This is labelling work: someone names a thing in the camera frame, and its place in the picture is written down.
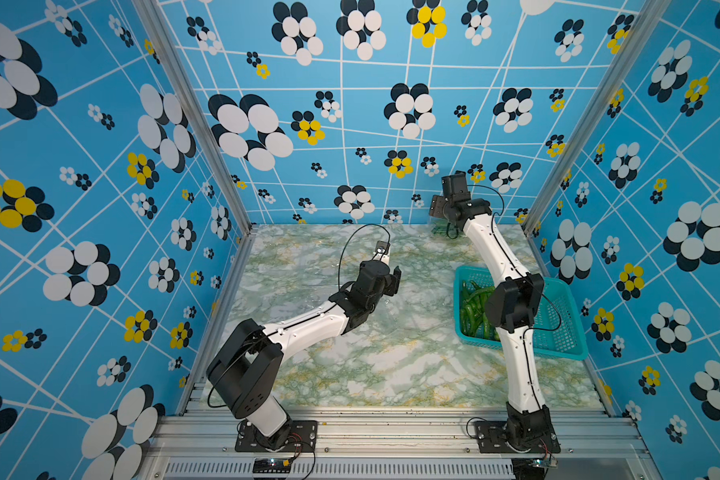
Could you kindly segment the teal plastic basket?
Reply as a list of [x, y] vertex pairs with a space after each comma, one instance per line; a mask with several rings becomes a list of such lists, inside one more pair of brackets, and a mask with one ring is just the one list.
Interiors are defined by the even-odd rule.
[[[461, 266], [456, 269], [454, 325], [457, 336], [464, 344], [499, 350], [501, 343], [497, 331], [497, 340], [484, 340], [468, 337], [460, 330], [459, 290], [462, 282], [469, 281], [475, 281], [481, 287], [494, 287], [490, 273], [486, 269], [471, 266]], [[535, 314], [534, 325], [536, 330], [533, 344], [537, 356], [576, 361], [587, 358], [588, 348], [582, 321], [575, 311], [575, 301], [565, 282], [548, 277], [544, 279], [543, 296], [539, 310]]]

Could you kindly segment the green pepper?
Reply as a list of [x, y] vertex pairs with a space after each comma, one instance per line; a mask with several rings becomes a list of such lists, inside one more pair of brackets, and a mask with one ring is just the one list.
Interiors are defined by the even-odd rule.
[[475, 281], [462, 282], [459, 290], [460, 330], [472, 338], [497, 340], [496, 329], [485, 314], [485, 304], [493, 294], [493, 286], [481, 287]]

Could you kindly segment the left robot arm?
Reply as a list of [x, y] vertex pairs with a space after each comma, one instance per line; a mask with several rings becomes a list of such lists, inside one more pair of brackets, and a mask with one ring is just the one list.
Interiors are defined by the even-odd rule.
[[256, 442], [278, 450], [293, 437], [292, 419], [272, 393], [282, 364], [313, 345], [361, 326], [384, 296], [398, 293], [402, 271], [381, 259], [363, 261], [357, 278], [320, 306], [279, 323], [240, 322], [206, 376], [222, 406], [254, 428]]

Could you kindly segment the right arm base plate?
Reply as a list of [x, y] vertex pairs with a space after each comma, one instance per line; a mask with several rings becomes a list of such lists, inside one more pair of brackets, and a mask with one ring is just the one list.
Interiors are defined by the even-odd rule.
[[514, 425], [509, 421], [476, 420], [468, 427], [483, 454], [559, 454], [561, 446], [550, 425]]

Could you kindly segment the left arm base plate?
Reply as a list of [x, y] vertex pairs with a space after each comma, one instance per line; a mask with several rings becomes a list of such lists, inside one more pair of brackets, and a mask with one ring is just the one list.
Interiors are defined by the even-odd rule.
[[288, 420], [272, 436], [265, 436], [251, 422], [238, 424], [235, 451], [238, 453], [290, 452], [307, 447], [314, 450], [318, 422], [314, 420]]

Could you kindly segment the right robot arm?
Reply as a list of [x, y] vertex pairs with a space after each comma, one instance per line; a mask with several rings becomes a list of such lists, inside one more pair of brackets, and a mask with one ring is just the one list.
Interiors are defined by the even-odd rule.
[[430, 215], [447, 220], [466, 235], [494, 283], [484, 311], [498, 333], [506, 363], [506, 442], [522, 453], [539, 446], [549, 458], [560, 446], [539, 385], [533, 339], [544, 279], [530, 272], [512, 252], [492, 207], [486, 200], [472, 197], [465, 172], [444, 176], [441, 185], [442, 193], [433, 197]]

